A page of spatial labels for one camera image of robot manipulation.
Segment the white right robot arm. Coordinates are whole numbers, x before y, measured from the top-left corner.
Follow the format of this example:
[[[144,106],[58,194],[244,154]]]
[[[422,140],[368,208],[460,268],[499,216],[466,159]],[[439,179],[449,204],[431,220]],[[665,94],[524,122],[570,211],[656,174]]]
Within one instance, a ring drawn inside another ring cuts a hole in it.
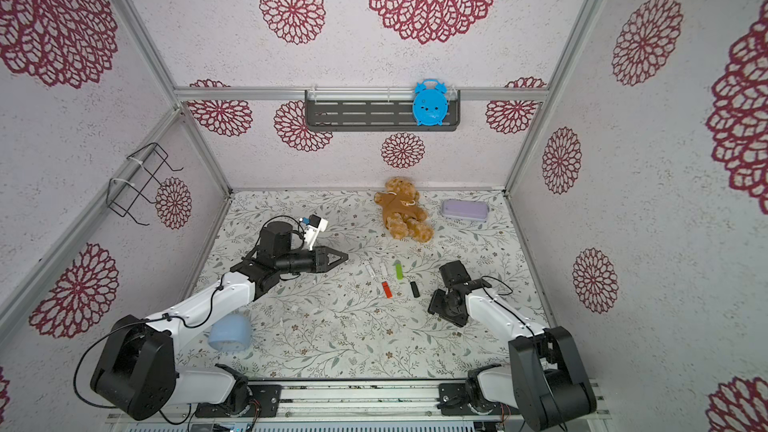
[[[567,423],[597,411],[597,396],[565,328],[546,327],[509,304],[489,278],[473,279],[460,261],[439,268],[444,283],[430,300],[428,312],[464,327],[483,324],[508,347],[506,364],[470,371],[463,384],[438,386],[437,409],[444,416],[517,412],[533,431]]]

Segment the black usb drive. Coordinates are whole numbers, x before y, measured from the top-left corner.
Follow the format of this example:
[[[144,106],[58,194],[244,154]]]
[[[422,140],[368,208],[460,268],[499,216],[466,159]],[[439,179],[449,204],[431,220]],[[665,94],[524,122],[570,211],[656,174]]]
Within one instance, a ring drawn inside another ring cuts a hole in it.
[[[410,287],[411,287],[411,291],[412,291],[413,297],[414,298],[419,298],[421,296],[421,294],[420,294],[420,290],[418,288],[417,283],[415,281],[411,281],[410,282]]]

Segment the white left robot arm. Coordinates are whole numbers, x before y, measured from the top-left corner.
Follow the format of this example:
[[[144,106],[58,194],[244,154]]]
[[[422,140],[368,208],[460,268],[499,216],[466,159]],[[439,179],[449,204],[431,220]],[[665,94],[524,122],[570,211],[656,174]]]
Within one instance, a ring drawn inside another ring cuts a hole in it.
[[[226,415],[246,412],[252,402],[248,378],[226,365],[180,367],[176,354],[235,310],[257,301],[279,282],[324,274],[347,261],[345,252],[319,246],[326,219],[280,215],[260,229],[257,242],[212,285],[146,318],[126,315],[97,340],[102,351],[90,388],[101,408],[145,420],[166,406],[211,406]]]

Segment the red usb drive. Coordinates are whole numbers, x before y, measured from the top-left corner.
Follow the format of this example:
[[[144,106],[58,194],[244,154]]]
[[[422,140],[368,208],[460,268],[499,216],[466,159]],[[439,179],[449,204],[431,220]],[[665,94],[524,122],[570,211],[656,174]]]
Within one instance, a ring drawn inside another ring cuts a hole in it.
[[[383,291],[385,293],[385,296],[387,298],[391,299],[393,297],[393,294],[392,294],[392,291],[391,291],[391,289],[389,287],[389,284],[387,282],[382,282],[381,285],[382,285],[382,289],[383,289]]]

